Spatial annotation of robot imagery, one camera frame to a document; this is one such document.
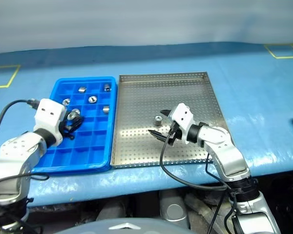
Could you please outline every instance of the blue tabletop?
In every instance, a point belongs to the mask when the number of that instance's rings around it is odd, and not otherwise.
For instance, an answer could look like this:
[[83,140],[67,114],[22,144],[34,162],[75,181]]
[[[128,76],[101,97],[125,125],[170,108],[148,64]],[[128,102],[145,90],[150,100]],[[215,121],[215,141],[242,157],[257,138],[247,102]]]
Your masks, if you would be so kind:
[[[0,67],[0,111],[15,99],[49,97],[59,78],[118,80],[120,74],[207,71],[252,175],[293,170],[293,45],[200,43],[22,51],[0,54],[0,66],[10,66]],[[0,128],[0,145],[32,130],[34,114],[24,104],[12,107]],[[214,181],[201,164],[169,169],[191,182]],[[35,198],[31,205],[46,205],[180,186],[157,166],[112,169],[32,181],[29,197]]]

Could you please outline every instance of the blue plastic tray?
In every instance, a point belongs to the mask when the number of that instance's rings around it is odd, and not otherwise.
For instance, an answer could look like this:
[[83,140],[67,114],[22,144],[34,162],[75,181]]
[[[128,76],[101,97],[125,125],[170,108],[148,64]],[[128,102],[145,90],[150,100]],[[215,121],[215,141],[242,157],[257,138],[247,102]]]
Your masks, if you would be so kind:
[[[104,84],[110,85],[110,92],[104,91]],[[78,92],[81,86],[86,87],[84,94]],[[96,96],[97,102],[90,104],[90,96]],[[58,80],[50,98],[58,103],[69,98],[67,109],[79,109],[84,122],[73,133],[74,140],[65,138],[59,146],[48,149],[33,171],[51,174],[107,171],[110,168],[116,97],[117,85],[113,77]],[[104,106],[109,106],[108,115],[103,112]]]

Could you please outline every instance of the perforated metal tray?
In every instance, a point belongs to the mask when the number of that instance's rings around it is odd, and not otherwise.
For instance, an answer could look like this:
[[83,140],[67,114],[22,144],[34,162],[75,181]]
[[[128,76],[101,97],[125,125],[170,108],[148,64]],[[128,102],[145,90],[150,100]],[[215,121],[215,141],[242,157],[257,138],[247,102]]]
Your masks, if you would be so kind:
[[[148,129],[167,134],[168,118],[163,116],[163,125],[156,127],[154,117],[180,102],[190,107],[196,122],[228,129],[206,72],[121,75],[117,102],[111,160],[116,168],[159,164],[163,142]],[[177,141],[166,148],[164,163],[205,162],[206,157],[206,151],[197,145]]]

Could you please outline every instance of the metal tray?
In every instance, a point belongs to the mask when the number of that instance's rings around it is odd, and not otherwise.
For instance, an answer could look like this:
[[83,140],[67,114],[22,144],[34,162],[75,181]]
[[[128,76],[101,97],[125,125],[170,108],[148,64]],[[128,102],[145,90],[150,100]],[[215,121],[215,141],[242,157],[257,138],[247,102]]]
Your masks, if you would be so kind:
[[[156,127],[154,117],[160,110],[171,109],[180,102],[190,107],[196,122],[227,128],[206,72],[121,75],[111,165],[116,168],[159,164],[163,142],[148,129],[167,134],[171,122],[163,116]],[[197,145],[177,141],[167,146],[164,163],[205,162],[207,153]]]

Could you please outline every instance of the metal bolt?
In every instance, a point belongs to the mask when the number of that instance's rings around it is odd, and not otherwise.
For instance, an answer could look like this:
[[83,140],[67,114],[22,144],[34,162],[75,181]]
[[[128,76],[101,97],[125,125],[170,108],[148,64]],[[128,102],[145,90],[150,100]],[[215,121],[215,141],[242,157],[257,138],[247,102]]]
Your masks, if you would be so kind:
[[64,106],[68,106],[68,105],[70,104],[70,99],[69,99],[69,98],[64,99],[64,100],[62,101],[62,104],[63,104]]
[[76,118],[78,116],[77,112],[72,111],[71,113],[68,114],[67,116],[67,120],[73,120],[74,118]]
[[73,109],[72,112],[76,112],[77,114],[80,115],[80,110],[79,109]]
[[88,102],[90,103],[96,103],[98,100],[98,98],[96,96],[91,96],[88,98]]
[[82,86],[82,87],[79,87],[78,92],[81,94],[84,94],[86,92],[86,90],[87,90],[87,88]]
[[109,106],[104,106],[103,107],[103,113],[108,115],[108,112],[109,112]]
[[161,126],[162,125],[162,120],[163,120],[163,117],[155,116],[154,117],[154,125],[155,126]]
[[104,91],[105,92],[110,92],[111,91],[111,87],[109,86],[109,84],[104,85]]

